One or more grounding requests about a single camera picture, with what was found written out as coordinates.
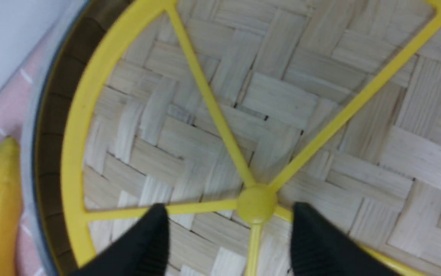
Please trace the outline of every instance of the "yellow hub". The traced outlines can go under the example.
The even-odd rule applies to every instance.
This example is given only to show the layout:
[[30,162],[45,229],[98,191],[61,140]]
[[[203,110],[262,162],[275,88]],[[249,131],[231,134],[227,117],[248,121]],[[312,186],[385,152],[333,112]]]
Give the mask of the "yellow hub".
[[249,224],[262,224],[270,220],[278,202],[275,192],[266,185],[249,187],[238,199],[239,216]]

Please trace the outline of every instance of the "yellow spoke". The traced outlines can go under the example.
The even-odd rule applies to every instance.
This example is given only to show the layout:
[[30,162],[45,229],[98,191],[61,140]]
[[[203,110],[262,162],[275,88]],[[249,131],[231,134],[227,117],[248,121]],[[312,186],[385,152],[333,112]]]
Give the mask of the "yellow spoke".
[[283,208],[282,206],[277,205],[275,207],[275,215],[279,218],[281,218],[282,220],[285,220],[287,222],[292,222],[293,220],[293,214],[292,211],[287,210],[285,208]]
[[246,276],[256,276],[257,259],[259,258],[259,248],[261,247],[262,224],[253,224],[249,236],[248,260],[246,264]]
[[441,27],[437,14],[425,28],[358,94],[276,177],[269,185],[278,191],[306,162],[368,102],[378,90],[423,46]]
[[183,51],[185,52],[185,56],[191,68],[191,73],[193,73],[193,76],[196,79],[198,88],[203,96],[203,99],[205,100],[205,103],[208,107],[208,111],[212,115],[213,122],[217,126],[217,129],[220,133],[220,136],[222,137],[222,140],[224,140],[225,146],[227,147],[227,151],[231,155],[232,161],[234,161],[234,164],[236,165],[236,168],[238,169],[239,174],[244,181],[244,184],[247,187],[252,187],[256,184],[256,181],[252,176],[248,164],[244,159],[243,154],[241,153],[241,150],[239,149],[239,146],[236,140],[234,139],[234,136],[231,130],[229,129],[229,126],[227,125],[224,116],[222,115],[222,111],[217,105],[217,101],[215,101],[215,97],[213,96],[210,86],[208,85],[207,79],[203,74],[203,70],[200,66],[200,63],[198,62],[198,59],[196,58],[195,52],[193,50],[193,47],[191,46],[191,42],[188,38],[185,27],[181,22],[181,18],[178,12],[176,11],[175,6],[173,4],[167,5],[166,12],[168,13],[171,19],[171,23],[176,31],[176,35],[178,35],[179,42],[183,48]]
[[[292,222],[293,220],[293,213],[290,210],[287,210],[286,208],[282,206],[276,206],[275,207],[275,215],[282,220],[286,220],[287,222]],[[360,246],[363,250],[365,250],[368,254],[370,254],[372,257],[376,258],[383,264],[385,264],[387,267],[390,267],[392,270],[399,273],[399,275],[404,276],[423,276],[419,271],[416,271],[415,269],[412,269],[404,264],[401,264],[400,262],[397,262],[394,259],[391,259],[385,255],[382,255],[381,253],[378,253],[375,250],[372,250],[362,244],[357,243],[358,246]]]
[[[166,206],[169,215],[197,214],[234,210],[238,206],[237,199],[225,199],[212,202],[198,202]],[[88,222],[93,220],[120,220],[140,218],[149,208],[129,208],[109,211],[87,212],[84,219]]]

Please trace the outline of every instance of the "checkered tablecloth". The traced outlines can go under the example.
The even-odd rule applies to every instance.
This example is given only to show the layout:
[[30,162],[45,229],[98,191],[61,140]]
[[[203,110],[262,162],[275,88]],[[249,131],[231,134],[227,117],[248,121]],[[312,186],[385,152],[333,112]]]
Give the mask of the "checkered tablecloth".
[[[30,100],[30,91],[45,50],[43,39],[26,62],[13,74],[0,91],[0,143],[6,136],[21,141],[21,131]],[[21,214],[16,247],[16,266],[21,276],[43,276],[38,252],[33,243],[26,212]]]

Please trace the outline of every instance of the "white wall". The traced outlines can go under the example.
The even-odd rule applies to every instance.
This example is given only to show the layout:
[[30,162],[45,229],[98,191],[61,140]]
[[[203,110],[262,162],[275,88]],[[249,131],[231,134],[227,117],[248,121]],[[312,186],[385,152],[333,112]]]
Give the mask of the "white wall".
[[69,0],[0,0],[0,89]]

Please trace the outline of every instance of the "yellow plastic wheel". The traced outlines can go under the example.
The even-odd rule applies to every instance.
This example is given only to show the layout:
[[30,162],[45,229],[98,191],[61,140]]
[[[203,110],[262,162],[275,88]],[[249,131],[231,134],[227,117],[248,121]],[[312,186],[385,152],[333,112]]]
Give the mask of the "yellow plastic wheel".
[[[272,215],[289,222],[292,219],[289,210],[277,206],[276,192],[439,30],[441,0],[428,1],[436,7],[434,19],[268,185],[258,183],[253,177],[203,74],[185,27],[176,11],[175,0],[137,0],[132,3],[106,33],[94,52],[80,79],[68,116],[62,149],[61,185],[67,232],[78,265],[86,264],[95,255],[88,229],[89,222],[140,218],[146,211],[146,208],[87,210],[84,205],[82,164],[87,130],[100,91],[124,51],[154,18],[163,12],[168,14],[208,111],[245,185],[245,190],[239,199],[170,205],[168,211],[174,215],[238,210],[241,218],[251,226],[246,275],[253,276],[257,271],[264,223]],[[366,250],[403,275],[421,274],[373,250],[367,248]]]

